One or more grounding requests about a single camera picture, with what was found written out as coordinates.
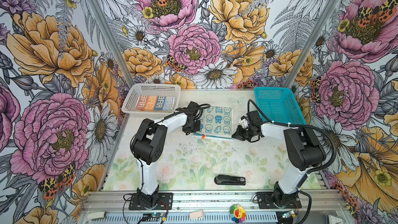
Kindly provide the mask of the blue patterned towel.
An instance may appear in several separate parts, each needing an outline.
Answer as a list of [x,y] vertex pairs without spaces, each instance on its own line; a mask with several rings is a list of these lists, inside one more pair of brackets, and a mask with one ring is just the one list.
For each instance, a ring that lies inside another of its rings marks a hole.
[[233,108],[211,106],[200,117],[200,131],[193,136],[205,139],[232,140]]

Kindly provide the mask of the teal plastic basket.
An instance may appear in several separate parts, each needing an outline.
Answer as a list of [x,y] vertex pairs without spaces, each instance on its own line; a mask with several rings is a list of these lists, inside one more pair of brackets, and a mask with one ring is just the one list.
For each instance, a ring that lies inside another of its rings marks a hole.
[[270,120],[280,123],[307,124],[291,89],[256,87],[254,94],[257,106]]

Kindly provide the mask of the white plastic basket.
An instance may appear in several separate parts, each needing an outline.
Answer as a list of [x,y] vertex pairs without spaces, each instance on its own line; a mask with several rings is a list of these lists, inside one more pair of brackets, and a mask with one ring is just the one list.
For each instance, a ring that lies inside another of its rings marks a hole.
[[122,111],[134,116],[166,116],[176,110],[181,87],[172,84],[134,84],[122,105]]

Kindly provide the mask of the multicolour striped letter towel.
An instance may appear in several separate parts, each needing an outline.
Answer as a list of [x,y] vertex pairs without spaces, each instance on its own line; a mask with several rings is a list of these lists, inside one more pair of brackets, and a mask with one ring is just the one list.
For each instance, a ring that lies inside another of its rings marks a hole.
[[146,112],[172,112],[175,106],[174,96],[141,95],[135,109]]

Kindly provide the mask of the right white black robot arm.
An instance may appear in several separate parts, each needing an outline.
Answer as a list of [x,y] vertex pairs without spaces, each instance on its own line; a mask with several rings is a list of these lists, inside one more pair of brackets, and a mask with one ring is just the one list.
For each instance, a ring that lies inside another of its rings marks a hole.
[[259,112],[243,116],[232,138],[255,142],[272,138],[285,142],[290,164],[284,176],[275,183],[273,192],[258,192],[259,208],[284,208],[300,206],[299,190],[309,174],[326,159],[314,130],[308,125],[263,121]]

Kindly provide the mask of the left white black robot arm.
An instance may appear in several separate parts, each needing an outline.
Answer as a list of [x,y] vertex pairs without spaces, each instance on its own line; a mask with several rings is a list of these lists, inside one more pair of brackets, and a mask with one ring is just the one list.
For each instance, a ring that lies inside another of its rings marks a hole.
[[132,197],[137,205],[154,209],[161,203],[156,162],[162,156],[166,137],[176,129],[186,135],[199,132],[201,116],[209,107],[210,104],[190,102],[187,107],[178,108],[159,120],[146,118],[142,121],[130,142],[130,150],[139,166],[140,184]]

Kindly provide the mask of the black stapler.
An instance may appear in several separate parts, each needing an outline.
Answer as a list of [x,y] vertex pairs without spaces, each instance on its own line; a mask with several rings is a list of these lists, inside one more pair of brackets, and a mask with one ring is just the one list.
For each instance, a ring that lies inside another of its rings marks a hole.
[[226,185],[226,186],[245,186],[246,179],[244,177],[239,176],[231,176],[231,175],[217,175],[214,178],[214,182],[216,185]]

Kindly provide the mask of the colourful flower toy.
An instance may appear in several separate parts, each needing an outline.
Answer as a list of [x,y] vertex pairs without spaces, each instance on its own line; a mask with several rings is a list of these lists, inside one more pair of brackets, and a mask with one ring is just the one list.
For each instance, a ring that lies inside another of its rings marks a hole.
[[234,204],[230,207],[230,218],[236,224],[242,224],[246,221],[246,211],[240,204]]

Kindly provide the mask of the pink eraser block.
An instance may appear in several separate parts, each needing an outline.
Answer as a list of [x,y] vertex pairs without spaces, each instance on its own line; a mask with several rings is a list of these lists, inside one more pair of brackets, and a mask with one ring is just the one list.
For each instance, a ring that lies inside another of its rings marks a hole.
[[195,212],[191,212],[189,214],[190,219],[199,219],[199,218],[203,218],[203,217],[204,217],[203,211],[195,211]]

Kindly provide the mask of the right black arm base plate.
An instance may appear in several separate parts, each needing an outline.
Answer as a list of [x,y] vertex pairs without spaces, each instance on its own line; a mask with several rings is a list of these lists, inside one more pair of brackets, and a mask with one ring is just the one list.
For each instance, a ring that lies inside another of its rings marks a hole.
[[279,192],[257,192],[253,202],[258,204],[259,209],[302,208],[297,192],[290,195]]

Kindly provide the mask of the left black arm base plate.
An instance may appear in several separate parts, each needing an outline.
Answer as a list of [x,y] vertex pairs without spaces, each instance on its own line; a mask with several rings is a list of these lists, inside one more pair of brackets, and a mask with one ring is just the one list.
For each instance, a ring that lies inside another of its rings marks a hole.
[[171,210],[173,205],[173,196],[171,192],[154,193],[154,195],[133,194],[130,200],[129,210]]

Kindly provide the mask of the aluminium front rail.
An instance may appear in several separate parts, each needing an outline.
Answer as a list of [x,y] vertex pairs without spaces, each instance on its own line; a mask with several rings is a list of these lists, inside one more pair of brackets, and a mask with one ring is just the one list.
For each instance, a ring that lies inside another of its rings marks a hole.
[[[305,193],[312,197],[312,211],[340,211],[346,210],[346,204],[337,190],[305,189]],[[234,204],[239,204],[244,209],[258,212],[270,211],[275,205],[257,200],[256,190],[222,190],[222,191],[173,191],[173,203],[170,212],[205,212],[228,211]],[[128,211],[130,191],[99,191],[89,194],[82,213],[105,211],[107,213],[120,213],[122,208]]]

